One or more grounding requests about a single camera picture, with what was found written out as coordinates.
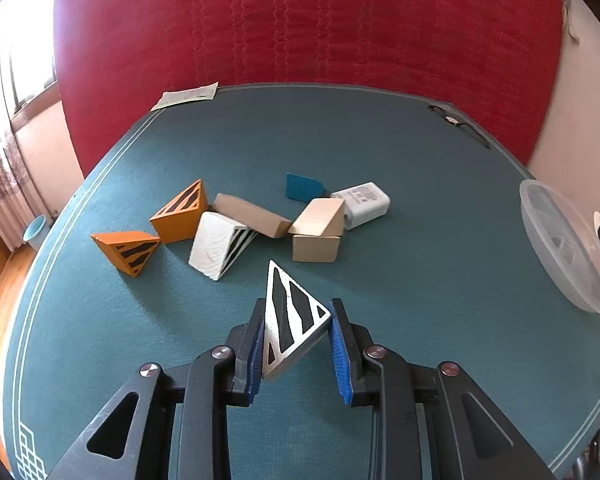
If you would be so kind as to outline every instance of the white triangular block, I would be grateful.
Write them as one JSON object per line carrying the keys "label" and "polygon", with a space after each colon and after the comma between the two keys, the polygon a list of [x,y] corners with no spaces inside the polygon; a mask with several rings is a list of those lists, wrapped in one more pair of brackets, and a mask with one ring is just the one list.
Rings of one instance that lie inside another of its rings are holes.
{"label": "white triangular block", "polygon": [[206,211],[200,217],[189,265],[216,282],[255,235],[256,231],[238,221]]}
{"label": "white triangular block", "polygon": [[327,333],[331,314],[273,261],[269,262],[262,377],[275,381]]}

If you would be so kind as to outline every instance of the table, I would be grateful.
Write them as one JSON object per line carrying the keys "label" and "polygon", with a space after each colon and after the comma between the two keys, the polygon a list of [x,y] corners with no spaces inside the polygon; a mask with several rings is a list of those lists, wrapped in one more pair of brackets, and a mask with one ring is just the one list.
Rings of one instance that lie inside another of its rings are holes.
{"label": "table", "polygon": [[[600,316],[571,305],[533,252],[526,170],[431,103],[255,85],[140,119],[62,212],[24,287],[4,382],[16,476],[48,473],[142,363],[184,364],[224,341],[264,296],[269,259],[318,300],[342,298],[352,322],[407,361],[459,362],[561,476],[600,423]],[[345,234],[334,264],[293,263],[289,238],[257,237],[217,283],[187,265],[190,240],[161,246],[131,278],[90,239],[152,232],[149,217],[197,178],[210,197],[295,218],[287,171],[331,190],[371,180],[392,205]],[[235,479],[366,478],[370,411],[343,405],[327,340],[248,410],[232,408],[229,434]]]}

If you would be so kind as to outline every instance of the blue bucket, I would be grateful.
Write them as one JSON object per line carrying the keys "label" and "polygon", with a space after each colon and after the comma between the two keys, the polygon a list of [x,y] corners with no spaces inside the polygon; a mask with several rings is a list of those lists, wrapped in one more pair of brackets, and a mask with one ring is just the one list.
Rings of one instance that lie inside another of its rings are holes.
{"label": "blue bucket", "polygon": [[33,249],[38,252],[42,247],[42,242],[45,241],[46,236],[49,234],[49,226],[46,224],[46,216],[40,215],[33,222],[29,224],[22,240],[28,243]]}

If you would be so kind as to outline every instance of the rectangular wooden block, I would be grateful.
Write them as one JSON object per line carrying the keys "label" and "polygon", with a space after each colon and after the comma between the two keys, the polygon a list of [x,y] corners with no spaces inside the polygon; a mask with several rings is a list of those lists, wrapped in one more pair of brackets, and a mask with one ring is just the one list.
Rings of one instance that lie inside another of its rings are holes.
{"label": "rectangular wooden block", "polygon": [[289,233],[308,236],[342,236],[344,200],[314,198],[289,228]]}
{"label": "rectangular wooden block", "polygon": [[215,282],[249,245],[256,231],[220,213],[202,213],[189,265]]}
{"label": "rectangular wooden block", "polygon": [[293,246],[295,262],[328,264],[338,256],[340,237],[294,235]]}
{"label": "rectangular wooden block", "polygon": [[282,238],[291,226],[291,220],[233,195],[218,193],[212,207],[269,238]]}

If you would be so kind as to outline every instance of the white wooden block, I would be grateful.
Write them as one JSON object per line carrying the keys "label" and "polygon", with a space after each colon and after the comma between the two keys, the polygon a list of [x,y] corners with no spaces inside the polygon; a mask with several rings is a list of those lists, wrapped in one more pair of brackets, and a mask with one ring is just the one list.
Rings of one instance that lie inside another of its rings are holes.
{"label": "white wooden block", "polygon": [[269,262],[262,377],[275,381],[327,333],[331,314],[284,270]]}
{"label": "white wooden block", "polygon": [[256,231],[238,221],[205,211],[193,240],[189,265],[216,282],[255,235]]}
{"label": "white wooden block", "polygon": [[373,182],[331,193],[344,200],[344,228],[358,227],[387,212],[391,199]]}

